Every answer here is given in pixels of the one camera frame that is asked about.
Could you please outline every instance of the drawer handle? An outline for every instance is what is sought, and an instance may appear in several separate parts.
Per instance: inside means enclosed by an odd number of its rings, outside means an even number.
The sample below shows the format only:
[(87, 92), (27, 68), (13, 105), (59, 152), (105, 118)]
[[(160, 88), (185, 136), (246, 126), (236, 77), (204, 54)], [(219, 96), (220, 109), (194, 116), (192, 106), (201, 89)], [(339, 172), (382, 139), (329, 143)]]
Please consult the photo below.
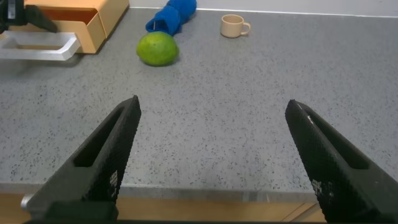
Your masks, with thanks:
[[(68, 60), (80, 47), (75, 33), (5, 31), (0, 40), (1, 59)], [(17, 49), (18, 45), (63, 46), (58, 50)]]

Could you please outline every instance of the speckled countertop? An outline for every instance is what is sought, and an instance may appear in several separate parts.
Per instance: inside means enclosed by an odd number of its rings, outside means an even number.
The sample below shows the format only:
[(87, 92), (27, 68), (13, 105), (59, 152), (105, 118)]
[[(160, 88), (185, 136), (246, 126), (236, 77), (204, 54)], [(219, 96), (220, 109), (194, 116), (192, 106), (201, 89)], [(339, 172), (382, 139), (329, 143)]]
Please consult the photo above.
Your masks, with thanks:
[(34, 192), (122, 100), (142, 117), (121, 193), (313, 200), (287, 127), (295, 98), (398, 179), (398, 19), (239, 13), (248, 37), (199, 11), (180, 58), (135, 54), (153, 9), (131, 9), (98, 55), (0, 60), (0, 191)]

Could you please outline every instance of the green lime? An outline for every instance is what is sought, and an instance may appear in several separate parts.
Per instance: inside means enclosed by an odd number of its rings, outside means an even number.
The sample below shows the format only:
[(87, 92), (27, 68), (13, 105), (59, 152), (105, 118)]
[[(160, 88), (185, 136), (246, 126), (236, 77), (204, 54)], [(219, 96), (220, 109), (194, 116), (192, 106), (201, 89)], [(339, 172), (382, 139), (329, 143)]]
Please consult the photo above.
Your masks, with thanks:
[(145, 63), (154, 66), (172, 63), (180, 50), (172, 36), (164, 32), (150, 32), (139, 40), (136, 53)]

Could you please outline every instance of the beige mug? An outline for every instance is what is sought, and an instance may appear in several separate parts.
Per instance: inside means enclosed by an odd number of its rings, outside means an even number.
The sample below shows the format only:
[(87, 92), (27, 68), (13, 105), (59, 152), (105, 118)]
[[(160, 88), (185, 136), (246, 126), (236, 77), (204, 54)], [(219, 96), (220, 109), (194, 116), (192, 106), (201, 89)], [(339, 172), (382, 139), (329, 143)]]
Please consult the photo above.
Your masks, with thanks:
[[(243, 25), (248, 27), (247, 31), (242, 32)], [(225, 15), (221, 18), (221, 35), (228, 38), (236, 38), (250, 32), (251, 26), (244, 22), (243, 17), (238, 15)]]

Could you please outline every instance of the blue towel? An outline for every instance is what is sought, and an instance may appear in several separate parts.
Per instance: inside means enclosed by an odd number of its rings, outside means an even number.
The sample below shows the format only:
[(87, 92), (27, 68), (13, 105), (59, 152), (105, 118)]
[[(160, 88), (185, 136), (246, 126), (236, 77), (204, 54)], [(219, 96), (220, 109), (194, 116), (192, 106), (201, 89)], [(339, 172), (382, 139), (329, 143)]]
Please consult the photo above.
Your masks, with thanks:
[(169, 0), (167, 5), (147, 23), (146, 29), (148, 32), (162, 31), (174, 35), (195, 13), (196, 8), (196, 0)]

